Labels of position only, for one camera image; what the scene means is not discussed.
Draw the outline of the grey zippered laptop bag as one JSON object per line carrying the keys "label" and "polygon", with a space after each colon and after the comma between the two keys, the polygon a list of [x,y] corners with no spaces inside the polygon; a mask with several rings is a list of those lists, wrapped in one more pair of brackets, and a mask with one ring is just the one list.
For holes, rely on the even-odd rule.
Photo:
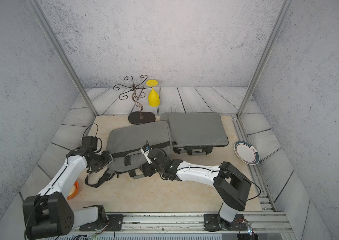
{"label": "grey zippered laptop bag", "polygon": [[113,178],[115,174],[128,173],[131,178],[144,178],[139,167],[147,163],[141,148],[150,145],[151,150],[160,149],[169,157],[172,150],[170,127],[165,121],[158,121],[142,125],[112,130],[108,137],[106,151],[109,151],[114,161],[106,166],[107,170],[95,184],[89,184],[89,177],[85,184],[98,188],[105,181]]}

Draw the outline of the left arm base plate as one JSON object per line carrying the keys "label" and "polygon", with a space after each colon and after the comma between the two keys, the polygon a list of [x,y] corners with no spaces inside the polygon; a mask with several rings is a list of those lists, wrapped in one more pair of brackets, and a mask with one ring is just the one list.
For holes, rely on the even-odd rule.
{"label": "left arm base plate", "polygon": [[96,221],[80,226],[79,231],[101,232],[105,229],[105,232],[118,232],[122,229],[123,218],[122,214],[100,215]]}

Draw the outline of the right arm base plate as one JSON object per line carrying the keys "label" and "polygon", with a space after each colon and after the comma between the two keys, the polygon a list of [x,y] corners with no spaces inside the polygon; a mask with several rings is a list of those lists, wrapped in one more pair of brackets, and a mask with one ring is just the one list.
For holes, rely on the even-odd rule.
{"label": "right arm base plate", "polygon": [[203,229],[207,232],[217,231],[244,231],[247,221],[242,214],[237,214],[232,222],[222,219],[219,214],[204,214]]}

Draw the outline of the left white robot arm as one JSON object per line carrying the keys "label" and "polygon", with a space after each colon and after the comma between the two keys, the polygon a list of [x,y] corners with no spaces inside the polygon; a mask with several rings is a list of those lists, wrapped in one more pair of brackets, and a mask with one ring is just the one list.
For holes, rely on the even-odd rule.
{"label": "left white robot arm", "polygon": [[71,150],[66,162],[46,187],[23,202],[24,238],[37,240],[60,237],[82,226],[96,232],[103,231],[108,226],[109,219],[102,205],[73,211],[67,199],[84,169],[89,169],[90,173],[97,172],[113,160],[107,151],[96,153],[92,148]]}

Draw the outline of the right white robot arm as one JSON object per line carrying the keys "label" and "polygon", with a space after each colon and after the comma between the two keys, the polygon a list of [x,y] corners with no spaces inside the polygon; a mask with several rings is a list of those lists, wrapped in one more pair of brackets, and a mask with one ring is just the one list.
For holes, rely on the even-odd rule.
{"label": "right white robot arm", "polygon": [[149,145],[141,148],[147,163],[141,166],[144,176],[159,173],[165,181],[196,182],[215,188],[223,200],[219,210],[221,220],[232,223],[245,209],[252,181],[229,162],[219,166],[202,166],[183,160],[171,160],[161,149]]}

